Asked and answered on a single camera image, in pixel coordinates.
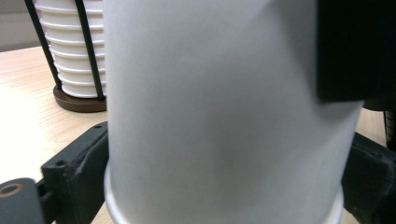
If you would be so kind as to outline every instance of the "light wood surface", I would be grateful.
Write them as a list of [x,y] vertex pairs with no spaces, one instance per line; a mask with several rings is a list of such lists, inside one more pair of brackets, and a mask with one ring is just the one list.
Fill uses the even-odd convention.
[[[40,166],[106,112],[82,114],[60,108],[54,81],[41,48],[0,53],[0,183],[19,177],[41,178]],[[361,111],[357,132],[385,145],[382,114]],[[93,223],[113,223],[103,206]],[[356,224],[348,213],[342,224]]]

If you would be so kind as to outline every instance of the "cup stack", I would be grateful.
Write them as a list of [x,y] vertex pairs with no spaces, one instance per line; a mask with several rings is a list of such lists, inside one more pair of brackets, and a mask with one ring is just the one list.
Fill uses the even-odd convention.
[[[84,0],[95,58],[106,95],[102,0]],[[35,8],[55,59],[63,91],[77,98],[95,98],[91,64],[74,0],[37,0]]]

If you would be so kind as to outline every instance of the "black metal bar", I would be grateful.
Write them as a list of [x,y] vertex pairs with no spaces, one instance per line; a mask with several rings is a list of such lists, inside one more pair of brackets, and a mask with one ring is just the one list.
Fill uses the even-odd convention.
[[85,46],[88,51],[88,57],[90,58],[91,70],[93,75],[93,81],[95,83],[96,93],[99,101],[104,101],[105,96],[103,95],[102,83],[99,76],[99,69],[96,62],[95,50],[93,48],[90,25],[88,24],[87,13],[85,11],[84,3],[82,0],[75,0],[79,21],[81,23],[82,33],[84,34]]
[[384,122],[387,147],[392,151],[396,151],[396,111],[385,111]]
[[41,44],[41,48],[43,49],[47,59],[47,63],[49,64],[49,69],[56,83],[56,88],[60,90],[62,88],[62,81],[58,78],[58,70],[56,69],[55,64],[53,63],[53,58],[50,52],[49,44],[44,35],[43,27],[40,24],[40,20],[37,16],[37,12],[35,11],[35,4],[33,3],[33,0],[25,0],[25,4],[29,11],[30,18],[32,19],[33,26],[35,27],[35,32],[37,33],[38,39]]

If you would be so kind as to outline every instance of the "round wooden base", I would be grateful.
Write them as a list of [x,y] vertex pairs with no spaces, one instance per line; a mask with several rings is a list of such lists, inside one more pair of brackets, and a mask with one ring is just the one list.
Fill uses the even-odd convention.
[[80,113],[106,111],[106,99],[104,101],[98,101],[96,98],[77,98],[67,95],[56,87],[53,89],[53,95],[55,96],[56,103],[66,110]]

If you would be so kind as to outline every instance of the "white cup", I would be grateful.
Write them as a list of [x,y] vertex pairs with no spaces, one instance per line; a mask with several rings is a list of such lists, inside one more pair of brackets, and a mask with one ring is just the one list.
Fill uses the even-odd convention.
[[[67,82],[70,84],[81,84],[81,85],[92,85],[93,82],[93,75],[92,72],[88,73],[81,73],[81,72],[70,72],[58,69],[58,77],[61,81]],[[106,84],[106,72],[101,71],[99,72],[99,77],[102,84]]]
[[[62,68],[71,69],[71,70],[76,69],[76,70],[91,71],[91,64],[88,56],[62,54],[61,52],[55,51],[51,48],[49,48],[49,50],[55,56],[56,66],[60,66]],[[105,69],[105,56],[96,55],[96,63],[99,70]]]
[[[85,45],[82,30],[67,30],[45,26],[45,32],[46,38],[50,42],[71,45]],[[103,30],[91,30],[91,37],[93,44],[105,43]]]
[[[77,57],[88,57],[87,48],[85,45],[71,45],[62,44],[50,41],[50,48],[62,54],[72,55]],[[105,55],[105,45],[95,44],[93,45],[95,55],[104,56]]]
[[[76,85],[63,82],[62,90],[71,96],[77,98],[96,98],[97,92],[94,85]],[[103,94],[106,95],[106,85],[102,84]]]
[[[81,27],[77,13],[62,13],[62,11],[59,10],[40,10],[40,15],[42,21],[46,24],[52,24],[53,26],[59,27]],[[91,27],[99,27],[103,25],[102,14],[87,14],[87,19],[88,24]]]
[[[103,2],[101,0],[85,0],[83,3],[87,13],[103,12]],[[74,0],[36,0],[36,4],[41,8],[77,12],[76,2]]]
[[104,2],[116,223],[326,220],[361,102],[316,96],[317,2]]

